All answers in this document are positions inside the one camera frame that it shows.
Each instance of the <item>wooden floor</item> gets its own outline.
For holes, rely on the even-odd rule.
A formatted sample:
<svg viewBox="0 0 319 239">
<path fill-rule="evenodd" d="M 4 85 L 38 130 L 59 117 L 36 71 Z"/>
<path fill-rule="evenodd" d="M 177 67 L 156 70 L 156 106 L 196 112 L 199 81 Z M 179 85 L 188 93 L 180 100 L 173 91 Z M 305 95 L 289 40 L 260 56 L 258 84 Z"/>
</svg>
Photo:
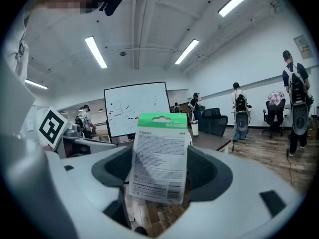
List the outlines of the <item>wooden floor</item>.
<svg viewBox="0 0 319 239">
<path fill-rule="evenodd" d="M 274 134 L 269 139 L 269 133 L 261 134 L 261 129 L 249 129 L 245 140 L 234 143 L 232 155 L 242 158 L 253 159 L 261 162 L 284 180 L 290 183 L 289 162 L 286 158 L 289 131 L 284 131 L 282 137 Z M 232 138 L 233 128 L 228 127 L 224 136 Z M 289 157 L 291 162 L 292 186 L 300 191 L 306 192 L 317 169 L 319 158 L 319 141 L 308 140 L 307 147 L 298 149 L 294 157 Z M 170 227 L 187 209 L 190 184 L 186 182 L 184 201 L 181 205 L 164 205 L 160 203 L 132 198 L 125 193 L 125 201 L 128 211 L 134 215 L 131 222 L 132 229 L 144 227 L 152 238 L 159 236 Z"/>
</svg>

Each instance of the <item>desk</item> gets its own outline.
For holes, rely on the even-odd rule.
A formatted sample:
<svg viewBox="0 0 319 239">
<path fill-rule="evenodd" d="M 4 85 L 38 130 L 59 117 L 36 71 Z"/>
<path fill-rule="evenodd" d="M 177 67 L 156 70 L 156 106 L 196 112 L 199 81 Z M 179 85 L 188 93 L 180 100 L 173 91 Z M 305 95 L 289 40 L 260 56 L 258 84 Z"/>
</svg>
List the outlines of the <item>desk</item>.
<svg viewBox="0 0 319 239">
<path fill-rule="evenodd" d="M 96 134 L 95 134 L 94 137 L 98 137 L 99 140 L 102 141 L 102 140 L 101 140 L 101 137 L 103 137 L 103 136 L 107 136 L 109 142 L 111 142 L 111 141 L 110 141 L 109 132 L 108 132 L 107 130 L 101 130 L 101 131 L 99 131 L 99 132 L 96 132 Z"/>
<path fill-rule="evenodd" d="M 193 140 L 194 147 L 201 147 L 220 152 L 228 153 L 228 145 L 231 139 L 219 137 L 213 134 L 198 132 L 198 136 L 193 136 L 192 130 L 188 130 Z"/>
</svg>

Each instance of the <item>backpack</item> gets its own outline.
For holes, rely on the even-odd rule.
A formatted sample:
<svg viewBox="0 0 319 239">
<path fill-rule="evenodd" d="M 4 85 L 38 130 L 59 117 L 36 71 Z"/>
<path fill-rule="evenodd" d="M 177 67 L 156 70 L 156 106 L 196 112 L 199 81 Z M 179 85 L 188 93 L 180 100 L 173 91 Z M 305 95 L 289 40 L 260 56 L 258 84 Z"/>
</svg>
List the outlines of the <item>backpack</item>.
<svg viewBox="0 0 319 239">
<path fill-rule="evenodd" d="M 75 123 L 80 126 L 81 132 L 84 130 L 85 121 L 82 115 L 75 117 Z"/>
<path fill-rule="evenodd" d="M 305 82 L 301 75 L 298 73 L 298 69 L 293 65 L 293 71 L 291 72 L 288 68 L 285 68 L 286 73 L 289 76 L 289 97 L 290 102 L 294 104 L 305 103 L 307 100 L 307 90 Z"/>
<path fill-rule="evenodd" d="M 178 107 L 178 106 L 175 106 L 175 108 L 174 108 L 174 112 L 175 112 L 176 114 L 180 113 L 180 109 L 179 109 L 179 107 Z"/>
<path fill-rule="evenodd" d="M 236 109 L 236 112 L 246 111 L 246 99 L 242 94 L 240 94 L 238 98 L 236 99 L 235 109 Z"/>
</svg>

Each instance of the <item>whiteboard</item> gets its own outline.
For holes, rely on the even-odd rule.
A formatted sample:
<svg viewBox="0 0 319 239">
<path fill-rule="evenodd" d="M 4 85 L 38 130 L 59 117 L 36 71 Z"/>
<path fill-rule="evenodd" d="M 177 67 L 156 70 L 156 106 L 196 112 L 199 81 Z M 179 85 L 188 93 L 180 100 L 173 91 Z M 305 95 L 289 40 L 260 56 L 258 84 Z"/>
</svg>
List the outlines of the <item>whiteboard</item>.
<svg viewBox="0 0 319 239">
<path fill-rule="evenodd" d="M 135 133 L 142 113 L 170 113 L 165 82 L 105 89 L 104 99 L 111 137 Z"/>
</svg>

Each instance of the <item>office chair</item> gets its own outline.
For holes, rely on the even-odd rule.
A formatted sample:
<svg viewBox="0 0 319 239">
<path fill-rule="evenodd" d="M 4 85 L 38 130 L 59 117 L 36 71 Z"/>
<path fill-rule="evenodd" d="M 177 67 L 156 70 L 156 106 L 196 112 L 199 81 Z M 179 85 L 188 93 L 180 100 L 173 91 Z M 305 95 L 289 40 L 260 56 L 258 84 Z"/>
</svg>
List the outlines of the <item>office chair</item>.
<svg viewBox="0 0 319 239">
<path fill-rule="evenodd" d="M 266 130 L 263 130 L 262 133 L 270 131 L 271 134 L 269 138 L 273 138 L 273 133 L 280 133 L 280 136 L 283 136 L 283 132 L 280 130 L 280 125 L 284 122 L 284 106 L 286 99 L 282 99 L 279 105 L 270 105 L 269 101 L 266 102 L 268 114 L 263 110 L 264 121 L 267 122 L 269 127 Z"/>
<path fill-rule="evenodd" d="M 205 116 L 221 116 L 219 108 L 210 108 L 206 109 L 205 111 Z"/>
<path fill-rule="evenodd" d="M 218 109 L 219 112 L 219 108 L 206 109 L 203 111 L 201 115 L 202 125 L 199 131 L 223 137 L 228 124 L 228 117 L 221 116 L 220 112 L 219 115 L 214 115 L 217 111 L 216 109 Z"/>
</svg>

